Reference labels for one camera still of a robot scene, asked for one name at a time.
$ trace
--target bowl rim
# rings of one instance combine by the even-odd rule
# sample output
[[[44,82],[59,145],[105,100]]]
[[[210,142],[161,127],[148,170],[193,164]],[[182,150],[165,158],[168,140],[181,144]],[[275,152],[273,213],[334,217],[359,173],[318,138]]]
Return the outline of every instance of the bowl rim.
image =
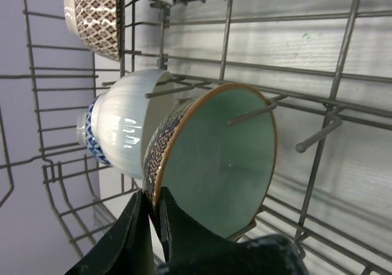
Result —
[[[209,100],[210,98],[212,98],[220,93],[223,93],[224,91],[228,91],[231,89],[239,89],[239,88],[248,89],[249,91],[256,93],[264,101],[264,103],[266,103],[266,105],[271,105],[271,101],[269,99],[267,99],[263,94],[261,94],[261,92],[258,89],[252,87],[251,85],[244,84],[244,83],[227,83],[224,85],[220,85],[214,89],[211,89],[209,92],[201,95],[196,100],[196,102],[194,102],[192,104],[192,106],[188,109],[188,111],[186,111],[185,115],[181,118],[179,124],[177,125],[177,127],[173,133],[173,136],[169,139],[169,141],[167,143],[167,147],[163,153],[162,160],[160,163],[160,169],[157,172],[156,182],[155,182],[154,190],[153,190],[153,208],[155,210],[157,210],[157,206],[159,204],[160,188],[162,187],[162,180],[163,180],[163,175],[164,175],[163,173],[165,171],[168,157],[173,149],[173,146],[178,138],[178,135],[181,133],[185,124],[188,122],[188,120],[191,119],[191,117],[194,115],[194,113],[203,104],[205,104],[207,102],[207,100]],[[271,117],[271,122],[273,124],[275,145],[274,145],[274,161],[273,161],[271,176],[269,177],[269,182],[267,185],[267,191],[268,191],[268,188],[270,188],[272,176],[274,174],[274,169],[275,169],[275,164],[276,164],[276,155],[277,155],[277,143],[278,143],[276,120],[275,120],[274,114],[272,111],[268,112],[268,114]],[[266,191],[266,194],[262,197],[262,199],[260,201],[260,205],[259,205],[258,209],[256,210],[256,213],[254,214],[254,216],[252,217],[250,222],[252,222],[255,219],[256,215],[260,212],[260,208],[261,208],[261,206],[264,202],[264,199],[267,195],[267,191]]]

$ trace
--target dishwasher rack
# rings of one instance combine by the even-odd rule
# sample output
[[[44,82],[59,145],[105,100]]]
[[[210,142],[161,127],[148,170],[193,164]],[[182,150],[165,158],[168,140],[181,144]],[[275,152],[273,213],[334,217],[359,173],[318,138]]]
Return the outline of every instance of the dishwasher rack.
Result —
[[[30,30],[30,24],[29,24],[29,17],[30,16],[41,16],[45,17],[48,19],[61,19],[63,20],[64,17],[61,16],[55,16],[55,15],[50,15],[47,13],[39,13],[39,12],[32,12],[29,11],[28,8],[28,0],[23,0],[23,13],[24,13],[24,18],[26,22],[26,39],[27,39],[27,44],[28,44],[28,55],[29,55],[29,62],[30,62],[30,70],[31,73],[27,75],[0,75],[0,79],[30,79],[32,81],[33,85],[33,95],[34,95],[34,101],[35,101],[35,114],[36,114],[36,119],[37,119],[37,125],[38,125],[38,133],[39,133],[39,142],[40,142],[40,148],[39,148],[39,155],[34,156],[30,159],[27,160],[22,160],[18,162],[11,162],[9,158],[9,153],[7,149],[7,141],[6,141],[6,134],[4,131],[4,125],[3,125],[3,120],[1,116],[1,111],[0,111],[0,131],[1,131],[1,138],[2,138],[2,143],[4,147],[4,156],[6,163],[0,165],[0,170],[6,170],[8,180],[9,180],[9,190],[5,194],[5,196],[0,197],[0,206],[2,206],[9,196],[12,194],[15,185],[13,182],[13,174],[12,174],[12,169],[15,166],[20,166],[24,165],[30,162],[33,162],[35,160],[44,160],[48,164],[44,165],[42,167],[42,174],[43,174],[43,184],[45,186],[48,199],[50,202],[50,205],[58,218],[59,223],[64,229],[64,232],[68,236],[69,242],[73,245],[75,248],[75,251],[79,256],[83,256],[84,253],[78,246],[78,242],[83,240],[83,239],[88,239],[91,242],[91,245],[95,245],[97,240],[94,237],[96,233],[104,232],[108,228],[110,228],[114,223],[115,223],[115,217],[109,212],[107,207],[104,205],[104,202],[107,202],[109,200],[112,200],[114,198],[118,198],[123,195],[127,195],[129,193],[135,192],[136,190],[139,190],[139,187],[137,186],[137,183],[132,180],[132,186],[130,189],[125,189],[124,186],[124,175],[121,175],[121,192],[119,194],[113,195],[111,197],[105,198],[105,199],[100,199],[98,197],[98,194],[96,194],[92,188],[91,185],[91,180],[89,174],[92,172],[96,172],[99,170],[104,170],[108,168],[109,166],[96,166],[94,168],[89,168],[88,166],[88,160],[91,159],[91,157],[88,157],[85,155],[83,158],[78,158],[74,160],[68,160],[66,162],[58,162],[54,163],[51,161],[51,157],[54,156],[61,156],[63,154],[67,153],[72,153],[75,151],[82,151],[85,148],[81,148],[78,146],[78,143],[66,143],[64,145],[58,145],[58,146],[45,146],[44,145],[44,140],[43,140],[43,134],[48,131],[54,131],[58,130],[58,133],[60,134],[62,130],[64,129],[74,129],[75,126],[66,126],[66,127],[55,127],[55,128],[43,128],[42,123],[41,123],[41,114],[45,113],[46,111],[58,111],[58,110],[70,110],[70,109],[84,109],[86,107],[64,107],[64,108],[54,108],[54,109],[41,109],[40,104],[39,104],[39,97],[38,94],[40,92],[50,92],[50,91],[57,91],[60,89],[40,89],[37,88],[37,80],[40,78],[92,78],[93,82],[93,87],[92,88],[62,88],[61,90],[65,91],[73,91],[73,90],[81,90],[81,89],[92,89],[95,91],[99,89],[108,89],[110,85],[112,85],[114,82],[105,82],[102,84],[102,86],[96,86],[95,84],[95,79],[97,78],[96,72],[112,72],[112,71],[117,71],[119,72],[120,76],[124,76],[128,71],[126,70],[126,55],[131,56],[131,65],[130,65],[130,71],[133,72],[135,70],[135,58],[137,56],[144,56],[144,57],[150,57],[150,58],[156,58],[157,59],[157,66],[161,69],[166,69],[167,68],[167,62],[171,60],[175,61],[186,61],[186,62],[194,62],[194,63],[202,63],[202,64],[215,64],[220,66],[220,72],[219,72],[219,78],[206,78],[206,77],[199,77],[196,75],[185,75],[181,73],[175,73],[175,81],[177,84],[182,85],[182,87],[178,87],[172,91],[168,91],[168,93],[177,93],[177,92],[182,92],[182,91],[189,91],[195,88],[201,88],[201,89],[210,89],[211,87],[209,85],[222,85],[228,82],[225,79],[225,70],[227,66],[233,66],[233,67],[242,67],[242,68],[251,68],[251,69],[260,69],[260,70],[270,70],[270,71],[284,71],[288,73],[300,73],[300,74],[306,74],[306,75],[317,75],[317,76],[324,76],[324,77],[330,77],[333,79],[331,89],[330,89],[330,94],[329,97],[321,97],[321,96],[316,96],[312,94],[307,94],[307,93],[301,93],[301,92],[296,92],[296,91],[291,91],[291,90],[285,90],[285,89],[277,89],[277,88],[272,88],[272,87],[267,87],[267,86],[259,86],[259,85],[254,85],[257,89],[263,92],[268,92],[275,94],[274,97],[271,98],[271,105],[269,107],[266,107],[262,110],[256,111],[252,115],[244,115],[244,117],[241,119],[242,121],[246,121],[246,119],[252,118],[254,116],[260,115],[262,113],[265,113],[267,111],[274,110],[276,107],[285,107],[285,108],[291,108],[299,111],[303,111],[306,113],[313,113],[317,115],[322,115],[323,116],[323,124],[321,129],[315,133],[314,135],[311,135],[309,138],[305,139],[301,143],[298,143],[296,145],[296,150],[299,153],[305,152],[309,147],[311,147],[314,144],[317,144],[317,149],[316,153],[314,156],[314,163],[312,165],[312,170],[311,174],[309,177],[309,181],[307,184],[307,189],[306,189],[306,194],[303,200],[303,205],[301,208],[296,208],[292,205],[289,205],[288,203],[268,194],[267,199],[283,206],[284,208],[292,211],[293,213],[299,214],[300,218],[298,220],[293,220],[285,215],[271,209],[269,206],[263,206],[261,209],[262,213],[268,213],[276,218],[278,218],[282,224],[287,224],[290,225],[291,227],[296,228],[296,233],[294,236],[290,236],[285,230],[280,228],[277,225],[273,225],[269,223],[267,220],[264,220],[262,217],[262,214],[260,216],[257,216],[256,221],[258,223],[264,224],[268,226],[270,229],[273,229],[276,232],[279,233],[284,233],[286,235],[289,235],[291,239],[295,242],[295,244],[298,246],[301,255],[305,257],[306,252],[310,252],[314,254],[315,256],[321,258],[325,262],[329,263],[339,271],[345,273],[345,274],[354,274],[352,271],[347,269],[345,266],[342,266],[339,262],[333,260],[329,256],[319,252],[317,249],[314,249],[311,246],[308,246],[306,244],[306,240],[309,238],[313,238],[317,240],[318,242],[329,246],[330,248],[338,251],[341,253],[343,256],[346,256],[347,258],[352,259],[353,261],[356,261],[357,263],[361,264],[363,266],[363,270],[360,274],[366,275],[366,274],[371,274],[373,272],[381,275],[392,275],[391,270],[387,270],[380,265],[370,262],[368,259],[362,257],[360,254],[351,251],[345,247],[342,247],[338,243],[335,243],[334,241],[324,237],[323,235],[319,235],[317,232],[307,228],[304,223],[306,220],[310,220],[319,226],[333,232],[337,236],[340,236],[341,238],[344,238],[351,243],[357,245],[358,247],[361,247],[363,249],[368,250],[369,252],[374,253],[376,256],[383,258],[384,260],[391,262],[392,263],[392,255],[387,254],[385,252],[382,252],[375,247],[368,245],[364,242],[362,242],[360,239],[353,237],[349,233],[343,232],[340,229],[334,227],[333,225],[330,225],[324,221],[321,221],[320,219],[311,216],[308,214],[308,208],[309,208],[309,203],[311,200],[311,195],[312,191],[314,188],[315,180],[317,177],[317,172],[319,169],[320,161],[322,158],[323,154],[323,149],[325,146],[325,139],[326,136],[337,129],[339,126],[343,125],[345,121],[349,122],[354,122],[358,124],[363,124],[366,126],[372,126],[372,127],[377,127],[379,129],[385,129],[385,130],[392,130],[392,125],[391,124],[386,124],[385,122],[382,121],[374,121],[370,119],[365,119],[365,117],[360,118],[357,116],[349,116],[349,115],[341,115],[340,113],[342,111],[355,111],[362,113],[363,115],[372,115],[372,116],[378,116],[378,117],[383,117],[386,119],[392,119],[392,111],[389,110],[382,110],[379,108],[374,108],[366,105],[360,105],[356,104],[353,102],[345,102],[341,100],[337,100],[337,92],[339,89],[339,85],[341,82],[342,78],[350,79],[350,80],[360,80],[360,81],[372,81],[372,82],[379,82],[379,83],[390,83],[392,80],[392,77],[381,77],[381,76],[370,76],[370,75],[358,75],[354,73],[345,73],[344,72],[344,66],[345,66],[345,60],[347,57],[347,53],[349,50],[349,45],[350,45],[350,40],[352,37],[353,30],[355,29],[355,21],[358,18],[365,17],[365,18],[371,18],[371,17],[392,17],[392,9],[390,10],[379,10],[379,11],[373,11],[373,12],[360,12],[359,6],[361,0],[352,0],[351,2],[351,7],[350,11],[347,13],[323,13],[323,14],[318,14],[318,15],[290,15],[290,16],[275,16],[275,17],[255,17],[255,18],[232,18],[232,8],[233,8],[233,0],[225,0],[227,3],[227,11],[226,11],[226,17],[220,20],[200,20],[200,21],[180,21],[180,22],[172,22],[170,21],[170,9],[164,7],[161,3],[159,2],[154,2],[151,1],[151,7],[155,7],[160,9],[160,20],[155,23],[155,22],[136,22],[135,21],[135,7],[137,6],[137,2],[140,0],[131,0],[131,2],[127,4],[123,4],[123,7],[131,7],[132,9],[132,16],[130,20],[132,21],[129,24],[126,24],[125,21],[122,21],[122,32],[121,32],[121,37],[124,37],[124,29],[125,28],[132,28],[132,49],[126,50],[125,45],[121,46],[121,61],[120,61],[120,68],[117,69],[97,69],[96,68],[96,62],[95,62],[95,56],[92,54],[92,64],[90,69],[83,69],[83,70],[78,70],[78,69],[72,69],[72,68],[49,68],[49,67],[37,67],[34,64],[34,57],[33,57],[33,49],[34,48],[46,48],[46,49],[63,49],[63,50],[72,50],[72,51],[89,51],[87,48],[74,48],[74,47],[60,47],[57,45],[36,45],[32,41],[31,38],[31,30]],[[177,3],[182,3],[184,5],[188,5],[188,3],[191,2],[202,2],[206,3],[207,0],[177,0]],[[315,21],[315,20],[332,20],[332,19],[345,19],[346,20],[346,26],[344,29],[344,35],[343,35],[343,40],[341,42],[341,47],[340,47],[340,52],[338,56],[338,60],[336,62],[336,70],[334,72],[327,72],[327,71],[322,71],[322,70],[312,70],[312,69],[300,69],[300,68],[294,68],[294,67],[278,67],[278,66],[269,66],[269,65],[263,65],[263,64],[253,64],[253,63],[245,63],[245,62],[235,62],[235,61],[228,61],[227,60],[227,55],[228,55],[228,40],[229,40],[229,35],[230,35],[230,26],[235,24],[235,23],[263,23],[263,22],[271,22],[271,21]],[[222,44],[222,53],[221,53],[221,58],[217,60],[213,59],[200,59],[200,58],[188,58],[185,56],[172,56],[170,54],[166,54],[164,52],[164,37],[165,37],[165,32],[166,29],[170,26],[178,26],[178,25],[208,25],[208,24],[223,24],[224,25],[224,41]],[[151,27],[158,27],[160,29],[160,41],[159,41],[159,53],[144,53],[142,51],[138,51],[135,49],[135,28],[138,25],[148,25]],[[51,71],[57,71],[57,70],[68,70],[68,71],[75,71],[75,74],[73,75],[58,75],[58,74],[51,74],[51,75],[39,75],[36,74],[37,70],[51,70]],[[76,73],[77,71],[88,71],[90,72],[89,75],[80,75]],[[306,100],[309,102],[313,102],[316,104],[319,104],[319,108],[311,108],[311,107],[306,107],[302,105],[297,105],[297,104],[291,104],[288,102],[285,102],[284,99],[287,98],[294,98],[294,99],[301,99],[301,100]],[[62,166],[65,164],[72,164],[74,162],[83,162],[85,169],[83,171],[69,174],[69,175],[64,175],[62,173]],[[86,178],[87,182],[89,183],[89,188],[90,188],[90,193],[93,198],[93,202],[79,206],[79,207],[73,207],[72,206],[72,201],[68,199],[67,196],[67,187],[65,184],[65,180],[69,178]],[[68,206],[67,211],[63,211],[60,213],[60,211],[57,209],[55,205],[55,201],[53,199],[53,191],[52,191],[52,186],[57,183],[60,186],[62,196],[64,198],[65,203]],[[98,226],[96,229],[93,231],[88,230],[87,226],[83,222],[82,218],[79,215],[79,212],[83,209],[94,207],[97,209],[98,212],[102,213],[103,216],[109,217],[106,218],[103,222],[102,225]],[[75,236],[73,235],[68,226],[67,223],[65,222],[64,218],[72,216],[77,223],[79,224],[80,228],[83,230],[84,234]],[[246,228],[243,230],[243,233],[246,233],[249,230],[249,228]],[[156,263],[162,263],[159,258],[156,257]]]

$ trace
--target white wall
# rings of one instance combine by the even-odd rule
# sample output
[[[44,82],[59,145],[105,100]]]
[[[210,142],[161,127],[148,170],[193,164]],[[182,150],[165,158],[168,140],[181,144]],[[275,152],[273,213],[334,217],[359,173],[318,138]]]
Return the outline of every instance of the white wall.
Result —
[[[268,17],[276,15],[303,15],[317,13],[348,12],[352,0],[234,0],[233,18]],[[362,0],[360,11],[391,9],[392,0]],[[205,20],[224,18],[226,3],[208,0],[206,4],[192,2],[187,7],[177,5],[171,10],[171,21]],[[157,21],[157,12],[148,2],[137,4],[136,21]],[[228,61],[253,62],[273,66],[298,67],[334,72],[341,46],[346,20],[290,21],[233,24],[228,44]],[[359,18],[353,33],[344,72],[366,75],[389,76],[392,72],[392,19]],[[173,56],[221,59],[224,25],[172,26],[165,34],[165,53]],[[130,45],[127,32],[127,47]],[[137,26],[136,50],[158,53],[159,29]],[[130,69],[130,56],[127,68]],[[155,67],[155,58],[137,57],[136,69]],[[108,67],[100,61],[97,67]],[[202,77],[218,78],[218,64],[198,64],[169,61],[168,69]],[[113,81],[114,75],[107,81]],[[225,78],[263,86],[328,97],[332,78],[295,73],[227,67]],[[392,108],[392,87],[381,83],[343,79],[337,98],[383,109]],[[183,97],[196,95],[197,91],[185,92]],[[287,102],[316,107],[322,106],[301,100]],[[295,145],[318,131],[322,117],[278,107],[274,111],[279,128],[278,159],[269,194],[292,206],[301,208],[306,184],[312,168],[315,146],[304,154],[295,151]],[[344,115],[356,113],[343,112]],[[347,231],[368,244],[392,254],[392,181],[391,132],[361,126],[350,122],[333,132],[326,141],[322,162],[318,171],[309,213],[335,227]],[[115,169],[100,173],[101,196],[108,197],[119,191],[119,173]],[[107,203],[118,216],[128,197]],[[271,200],[265,205],[286,214],[293,220],[298,215],[286,212]],[[294,234],[294,229],[267,214],[261,214],[274,225]],[[365,256],[370,261],[392,269],[392,264],[357,246],[338,238],[312,223],[306,226],[345,247]],[[258,224],[249,236],[256,237],[271,232]],[[306,241],[321,253],[337,257],[346,268],[360,274],[363,267],[350,259],[341,257],[330,248],[313,239]],[[314,274],[341,274],[314,255],[307,253],[305,262]]]
[[[52,15],[63,15],[63,0],[28,0],[29,11]],[[0,0],[0,74],[30,74],[28,49],[26,47],[26,25],[22,12],[22,0]],[[80,39],[69,33],[64,20],[30,16],[33,44],[83,47]],[[86,51],[48,50],[35,48],[36,67],[92,67],[92,54]],[[37,71],[37,74],[68,75],[76,72]],[[37,79],[38,88],[91,88],[91,78],[45,78]],[[0,106],[2,110],[6,141],[10,161],[19,162],[39,156],[39,135],[34,113],[31,79],[0,80]],[[77,107],[88,105],[94,97],[92,90],[39,92],[40,108]],[[76,125],[79,110],[51,111],[41,114],[42,128]],[[56,130],[43,133],[44,146],[76,142],[75,129]],[[86,151],[52,157],[53,162],[78,159]],[[0,165],[5,162],[0,149]],[[91,167],[95,162],[88,161]],[[35,160],[29,164],[12,168],[15,190],[0,208],[0,274],[1,275],[58,275],[64,274],[77,261],[78,256],[61,228],[43,185],[42,166],[48,163]],[[71,174],[84,170],[83,162],[63,166],[63,173]],[[97,189],[98,174],[90,175]],[[64,181],[69,200],[75,207],[92,202],[85,176]],[[50,185],[53,198],[60,212],[69,208],[59,188],[59,183]],[[9,189],[7,170],[0,170],[0,198]],[[79,212],[89,230],[94,228],[93,210]],[[72,235],[84,232],[76,220],[68,215],[64,220]],[[92,244],[83,239],[78,242],[87,252]]]

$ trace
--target brown patterned bowl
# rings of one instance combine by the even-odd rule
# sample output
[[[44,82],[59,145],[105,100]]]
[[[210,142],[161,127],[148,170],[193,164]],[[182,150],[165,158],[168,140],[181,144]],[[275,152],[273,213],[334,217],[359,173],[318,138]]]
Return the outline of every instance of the brown patterned bowl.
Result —
[[[273,174],[276,125],[271,112],[234,126],[227,121],[269,104],[249,85],[230,83],[178,106],[155,131],[143,161],[153,212],[166,186],[180,208],[221,237],[248,226]]]
[[[120,59],[121,0],[64,0],[68,30],[98,55]]]

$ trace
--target patterned bowl exterior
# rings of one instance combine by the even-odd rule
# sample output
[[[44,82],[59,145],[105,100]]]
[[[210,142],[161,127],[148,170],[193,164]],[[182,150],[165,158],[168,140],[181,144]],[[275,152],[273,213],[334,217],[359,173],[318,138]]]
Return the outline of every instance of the patterned bowl exterior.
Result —
[[[120,60],[121,0],[75,0],[80,39],[95,53]]]
[[[86,115],[86,147],[90,150],[92,156],[95,158],[97,162],[100,162],[104,165],[110,165],[110,162],[105,157],[104,153],[102,152],[102,148],[98,144],[91,127],[91,115],[92,109],[94,108],[95,102],[99,96],[97,96],[90,104],[87,109]]]
[[[154,206],[157,205],[157,200],[159,200],[159,194],[156,194],[156,186],[160,188],[160,184],[157,184],[157,177],[160,172],[163,172],[164,156],[170,153],[168,150],[175,138],[175,132],[189,109],[209,92],[179,105],[167,116],[165,121],[161,122],[148,143],[143,160],[143,191]]]

